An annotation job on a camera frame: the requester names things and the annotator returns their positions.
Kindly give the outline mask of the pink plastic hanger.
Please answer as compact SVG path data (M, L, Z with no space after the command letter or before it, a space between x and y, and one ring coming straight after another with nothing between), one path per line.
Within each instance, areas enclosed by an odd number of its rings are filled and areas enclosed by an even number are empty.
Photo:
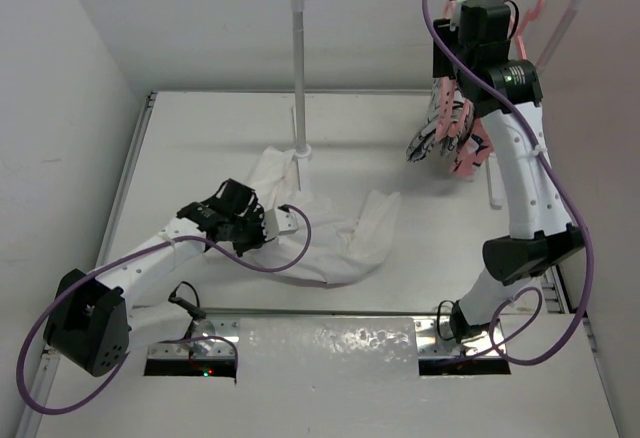
M445 138L460 139L471 112L471 102L462 96L455 80L443 77L439 84L440 106L435 138L437 141Z

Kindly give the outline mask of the white t shirt red print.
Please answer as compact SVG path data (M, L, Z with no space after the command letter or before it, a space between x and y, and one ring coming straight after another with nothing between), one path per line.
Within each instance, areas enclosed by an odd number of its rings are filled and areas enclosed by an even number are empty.
M293 205L304 212L311 225L307 230L300 218L298 231L251 251L250 260L260 267L289 264L303 252L310 238L301 260L280 274L291 280L347 285L364 279L391 253L401 205L398 192L371 191L359 214L350 217L339 212L328 197L300 191L295 152L273 147L266 148L255 162L248 186L256 191L264 208Z

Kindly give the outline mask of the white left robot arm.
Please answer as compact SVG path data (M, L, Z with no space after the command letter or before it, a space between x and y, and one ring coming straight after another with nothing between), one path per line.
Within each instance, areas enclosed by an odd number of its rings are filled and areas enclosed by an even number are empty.
M153 332L172 339L189 328L195 312L191 305L168 303L135 311L147 291L215 243L229 243L242 256L277 234L274 212L263 208L252 188L228 179L213 196L182 207L129 257L107 265L105 271L85 274L74 269L65 275L57 291L60 303L44 329L45 342L100 377L131 349L144 345Z

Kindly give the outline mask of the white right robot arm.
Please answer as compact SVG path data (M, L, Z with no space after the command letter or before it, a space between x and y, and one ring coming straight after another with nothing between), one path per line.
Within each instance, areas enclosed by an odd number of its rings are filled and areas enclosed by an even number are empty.
M513 60L511 9L503 0L466 0L455 20L433 26L436 75L457 82L493 146L509 211L509 233L486 241L484 268L452 307L457 342L486 331L494 311L532 278L575 254L584 238L546 173L542 91L533 63Z

